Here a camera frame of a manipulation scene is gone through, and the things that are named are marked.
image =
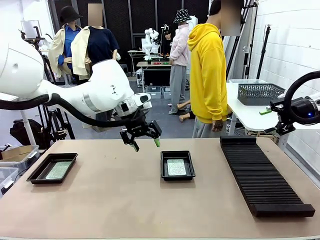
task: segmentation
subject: black bag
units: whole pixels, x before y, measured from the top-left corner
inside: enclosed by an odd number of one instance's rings
[[[42,127],[40,123],[33,119],[28,119],[31,130],[34,136],[34,140],[37,145],[39,145],[39,149],[45,150],[50,147],[50,142],[52,140],[51,134],[47,133],[46,129]],[[30,140],[28,138],[27,130],[25,129],[25,124],[22,119],[14,120],[13,127],[10,128],[10,134],[15,139],[17,139],[22,145],[28,146],[30,145]]]

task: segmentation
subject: gray pants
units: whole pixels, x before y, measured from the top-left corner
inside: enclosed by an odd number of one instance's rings
[[[187,67],[180,65],[172,65],[170,74],[170,91],[171,91],[171,113],[178,112],[177,105],[186,101],[186,80]]]
[[[208,139],[208,138],[220,138],[220,136],[226,135],[227,122],[223,122],[222,131],[211,131],[213,124],[203,123],[197,117],[194,120],[193,139]]]

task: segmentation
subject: hood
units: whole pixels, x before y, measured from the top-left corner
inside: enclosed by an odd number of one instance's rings
[[[189,35],[188,45],[190,51],[192,51],[197,46],[201,39],[212,32],[218,34],[221,37],[220,32],[215,25],[205,23],[195,26]]]

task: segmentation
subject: rectangular black tray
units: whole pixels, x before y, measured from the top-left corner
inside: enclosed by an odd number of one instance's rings
[[[170,176],[168,174],[168,159],[183,159],[186,175]],[[161,177],[165,181],[190,181],[196,176],[189,151],[162,151]]]
[[[33,173],[26,180],[33,184],[61,184],[68,175],[71,168],[76,162],[77,153],[51,153],[46,156],[43,162],[33,171]],[[70,162],[64,175],[61,178],[46,179],[46,176],[53,169],[56,163]]]
[[[222,136],[220,144],[245,202],[255,217],[313,217],[256,143],[254,136]]]

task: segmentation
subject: pink jacket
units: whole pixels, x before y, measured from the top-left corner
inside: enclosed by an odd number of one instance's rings
[[[180,25],[179,32],[173,38],[170,58],[173,59],[173,65],[187,66],[189,63],[189,24]]]

